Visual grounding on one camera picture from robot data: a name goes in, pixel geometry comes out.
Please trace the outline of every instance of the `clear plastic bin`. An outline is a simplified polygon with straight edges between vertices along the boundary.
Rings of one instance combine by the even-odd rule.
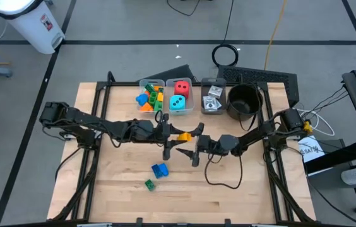
[[[175,83],[178,81],[186,81],[189,83],[189,98],[185,100],[185,109],[183,110],[171,110],[170,109],[170,98],[174,95]],[[165,105],[168,107],[168,110],[171,115],[184,115],[192,112],[195,104],[193,102],[193,92],[192,92],[192,80],[189,78],[177,78],[177,79],[168,79],[165,84],[165,96],[164,96]]]
[[[217,110],[207,110],[203,104],[203,97],[209,96],[209,90],[212,86],[219,87],[223,89],[220,98],[216,98],[217,101],[222,105]],[[201,112],[202,114],[213,114],[220,115],[223,114],[227,109],[226,102],[226,80],[223,78],[203,78],[201,81]]]
[[[141,79],[139,81],[139,94],[143,94],[146,90],[146,85],[153,85],[153,86],[161,86],[163,89],[164,89],[164,93],[163,93],[163,108],[162,110],[164,109],[164,106],[165,106],[165,83],[162,79]],[[151,113],[151,114],[155,114],[157,111],[141,111],[140,110],[140,105],[138,103],[138,110],[141,112],[141,113]]]

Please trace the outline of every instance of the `wooden tabletop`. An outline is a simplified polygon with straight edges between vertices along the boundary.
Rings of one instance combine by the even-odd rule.
[[[95,94],[95,83],[81,83],[74,106],[90,113]],[[287,96],[282,83],[268,83],[273,113],[288,108]],[[106,119],[110,121],[150,119],[153,115],[139,113],[135,86],[113,86],[110,90]],[[222,134],[241,136],[245,134],[238,121],[223,115],[204,115],[200,111],[200,87],[193,88],[195,108],[189,115],[170,115],[169,122],[184,131],[193,130],[199,122],[205,123],[203,134],[218,140]],[[248,128],[251,119],[244,121]],[[194,150],[192,142],[177,146]],[[298,149],[295,141],[288,146]],[[62,159],[76,149],[76,141],[66,142]],[[275,223],[268,174],[262,159],[263,146],[259,141],[242,155],[243,178],[237,190],[208,185],[204,170],[207,155],[200,155],[200,164],[194,168],[189,158],[175,149],[171,159],[162,160],[162,148],[155,144],[125,143],[115,148],[107,136],[102,140],[100,158],[95,180],[91,222],[133,223],[143,218],[146,223],[223,223],[230,218],[232,223]],[[69,160],[60,170],[55,184],[48,218],[53,218],[65,206],[76,190],[83,152]],[[300,207],[315,219],[311,196],[300,154],[290,149],[282,152],[288,189]],[[168,177],[156,179],[151,170],[154,164],[165,162]],[[240,178],[239,159],[224,157],[219,164],[208,168],[211,182],[237,185]],[[151,179],[156,189],[148,191],[145,181]],[[282,219],[285,219],[283,197],[278,190]],[[82,196],[79,217],[82,217],[86,194]]]

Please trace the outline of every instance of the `red die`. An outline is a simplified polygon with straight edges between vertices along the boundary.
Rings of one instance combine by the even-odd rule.
[[[177,81],[175,83],[174,95],[183,95],[185,99],[189,98],[189,83],[186,81]]]

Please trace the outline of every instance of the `gray floor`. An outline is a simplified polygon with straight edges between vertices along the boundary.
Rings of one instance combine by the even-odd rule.
[[[62,23],[71,0],[51,6]],[[356,0],[348,1],[356,16]],[[190,11],[195,0],[171,3]],[[269,40],[281,1],[235,1],[228,40]],[[66,36],[68,40],[220,40],[224,37],[230,1],[201,1],[195,14],[182,16],[161,0],[77,0]],[[0,33],[4,21],[0,19]],[[356,40],[355,29],[341,1],[289,0],[276,40]],[[11,26],[3,40],[23,40]],[[235,45],[240,67],[262,69],[266,45]],[[211,61],[215,45],[63,45],[54,66],[45,101],[74,103],[80,82],[105,80],[111,70],[117,81],[135,81],[189,64],[198,78],[214,77]],[[0,77],[0,196],[18,151],[33,104],[47,70],[50,55],[30,45],[0,45],[12,60],[13,77]],[[230,52],[219,50],[218,61],[229,63]],[[312,108],[341,86],[341,74],[356,69],[356,45],[274,45],[268,69],[298,75],[300,103]],[[316,134],[319,139],[343,138],[356,142],[356,113],[348,98],[320,114],[336,136]],[[20,173],[2,224],[44,221],[52,196],[54,172],[63,144],[43,135],[35,124]],[[329,173],[313,184],[337,207],[356,218],[356,197],[350,188],[324,187]],[[356,225],[329,207],[311,190],[318,220]]]

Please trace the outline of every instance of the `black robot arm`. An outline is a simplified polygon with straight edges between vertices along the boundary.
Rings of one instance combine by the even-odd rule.
[[[79,111],[77,108],[69,107],[64,102],[47,102],[45,104],[39,122],[46,128],[60,128],[60,135],[72,135],[77,139],[82,148],[92,149],[96,146],[97,133],[106,133],[109,137],[119,143],[147,143],[163,144],[163,159],[170,158],[170,150],[175,145],[186,141],[169,141],[172,134],[182,134],[185,131],[176,129],[168,124],[169,115],[157,112],[157,125],[154,127],[150,120],[127,120],[111,122]],[[203,132],[203,123],[188,132],[192,137],[199,136]]]
[[[280,123],[275,123],[277,117],[280,118]],[[219,156],[226,156],[229,153],[234,156],[241,156],[250,145],[263,138],[269,140],[273,149],[283,149],[286,146],[286,138],[293,136],[303,138],[306,137],[308,132],[308,124],[306,126],[297,110],[289,108],[277,112],[271,119],[241,137],[221,135],[218,141],[214,141],[210,136],[200,135],[195,151],[180,148],[177,148],[177,150],[187,155],[193,161],[192,166],[196,167],[199,165],[200,152]]]

